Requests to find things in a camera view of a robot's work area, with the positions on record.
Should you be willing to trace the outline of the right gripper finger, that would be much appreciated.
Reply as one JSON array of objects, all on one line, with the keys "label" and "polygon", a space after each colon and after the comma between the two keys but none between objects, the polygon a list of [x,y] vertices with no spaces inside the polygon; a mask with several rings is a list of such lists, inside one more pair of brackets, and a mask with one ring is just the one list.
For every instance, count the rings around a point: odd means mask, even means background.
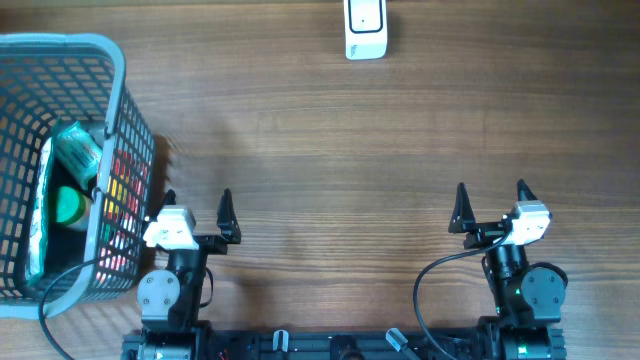
[{"label": "right gripper finger", "polygon": [[456,188],[456,199],[448,226],[448,232],[468,233],[476,229],[476,219],[470,205],[469,196],[464,183],[459,183]]},{"label": "right gripper finger", "polygon": [[516,191],[517,191],[518,201],[537,201],[538,200],[538,198],[531,191],[531,189],[529,188],[529,186],[527,185],[524,179],[520,179],[517,181]]}]

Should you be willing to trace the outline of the red chili sauce bottle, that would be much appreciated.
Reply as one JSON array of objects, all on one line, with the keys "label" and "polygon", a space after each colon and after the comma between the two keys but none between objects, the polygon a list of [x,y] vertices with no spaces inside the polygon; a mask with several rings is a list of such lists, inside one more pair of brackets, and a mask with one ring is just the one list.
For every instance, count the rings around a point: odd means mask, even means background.
[{"label": "red chili sauce bottle", "polygon": [[107,181],[103,216],[99,228],[95,275],[97,284],[106,287],[134,268],[133,257],[141,252],[144,242],[137,232],[141,229],[141,200],[146,190],[142,183],[148,175],[148,165],[125,150],[117,150],[111,162]]}]

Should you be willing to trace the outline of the white jar green lid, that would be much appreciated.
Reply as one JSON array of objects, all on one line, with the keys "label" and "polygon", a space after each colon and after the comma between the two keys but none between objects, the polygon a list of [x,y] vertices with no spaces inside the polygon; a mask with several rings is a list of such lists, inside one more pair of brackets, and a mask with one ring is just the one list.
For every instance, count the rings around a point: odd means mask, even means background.
[{"label": "white jar green lid", "polygon": [[54,195],[53,222],[70,230],[88,229],[92,201],[69,186],[61,186]]}]

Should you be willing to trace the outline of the teal wet wipes pack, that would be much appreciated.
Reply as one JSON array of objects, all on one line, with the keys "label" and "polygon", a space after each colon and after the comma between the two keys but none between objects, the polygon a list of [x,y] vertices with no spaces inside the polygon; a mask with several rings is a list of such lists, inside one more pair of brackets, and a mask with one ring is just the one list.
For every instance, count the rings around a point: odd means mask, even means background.
[{"label": "teal wet wipes pack", "polygon": [[97,183],[102,148],[79,121],[61,128],[54,145],[56,159],[83,191],[90,192]]}]

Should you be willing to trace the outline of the green 3M gloves package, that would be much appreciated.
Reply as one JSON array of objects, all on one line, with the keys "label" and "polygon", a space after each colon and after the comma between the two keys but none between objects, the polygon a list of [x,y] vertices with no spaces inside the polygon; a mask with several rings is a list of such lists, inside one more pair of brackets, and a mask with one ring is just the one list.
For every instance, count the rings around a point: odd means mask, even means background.
[{"label": "green 3M gloves package", "polygon": [[34,287],[45,272],[49,227],[49,188],[56,156],[56,139],[61,128],[58,117],[50,136],[41,145],[36,172],[35,196],[29,231],[28,258],[25,265],[25,280]]}]

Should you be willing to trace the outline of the white barcode scanner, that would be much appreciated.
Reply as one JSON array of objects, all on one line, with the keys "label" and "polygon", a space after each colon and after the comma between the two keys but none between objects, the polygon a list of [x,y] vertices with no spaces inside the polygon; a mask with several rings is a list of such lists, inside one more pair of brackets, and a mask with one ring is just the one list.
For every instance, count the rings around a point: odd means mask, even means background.
[{"label": "white barcode scanner", "polygon": [[386,0],[344,0],[345,56],[351,61],[385,56],[388,45]]}]

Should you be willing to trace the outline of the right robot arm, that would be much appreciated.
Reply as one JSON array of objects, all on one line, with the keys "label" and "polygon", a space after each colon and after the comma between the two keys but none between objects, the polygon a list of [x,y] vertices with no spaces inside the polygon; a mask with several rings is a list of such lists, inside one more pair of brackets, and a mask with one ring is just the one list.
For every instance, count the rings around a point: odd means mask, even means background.
[{"label": "right robot arm", "polygon": [[552,213],[524,180],[517,201],[495,222],[476,221],[468,193],[460,183],[448,231],[463,233],[466,250],[484,254],[483,271],[496,306],[474,329],[472,359],[565,359],[561,321],[567,274],[548,262],[531,264],[526,247],[544,238]]}]

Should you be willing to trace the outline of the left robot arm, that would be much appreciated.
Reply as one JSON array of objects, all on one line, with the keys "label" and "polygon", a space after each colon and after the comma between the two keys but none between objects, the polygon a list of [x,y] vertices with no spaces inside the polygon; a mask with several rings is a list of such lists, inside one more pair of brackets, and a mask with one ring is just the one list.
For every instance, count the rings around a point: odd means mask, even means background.
[{"label": "left robot arm", "polygon": [[142,329],[123,339],[123,359],[215,359],[210,350],[211,322],[199,311],[211,301],[202,299],[203,285],[212,280],[207,266],[211,255],[225,255],[241,242],[232,192],[222,193],[214,235],[197,235],[192,211],[176,203],[176,193],[165,193],[157,212],[146,218],[146,245],[167,253],[165,268],[147,273],[137,288]]}]

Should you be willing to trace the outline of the grey plastic shopping basket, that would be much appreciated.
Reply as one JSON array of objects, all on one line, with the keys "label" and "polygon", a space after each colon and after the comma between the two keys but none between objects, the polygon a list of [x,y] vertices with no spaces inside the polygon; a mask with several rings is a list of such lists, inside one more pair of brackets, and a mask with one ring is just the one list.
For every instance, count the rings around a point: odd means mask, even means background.
[{"label": "grey plastic shopping basket", "polygon": [[[1,38],[1,315],[37,319],[56,316],[81,301],[107,300],[129,290],[133,270],[106,287],[95,280],[99,228],[107,181],[117,150],[125,150],[148,165],[142,196],[141,229],[149,212],[155,141],[125,84],[126,62],[121,49],[98,34],[9,34]],[[79,121],[102,140],[102,161],[88,230],[76,234],[53,229],[48,255],[58,265],[31,287],[25,280],[32,202],[42,142],[56,119],[61,128]]]}]

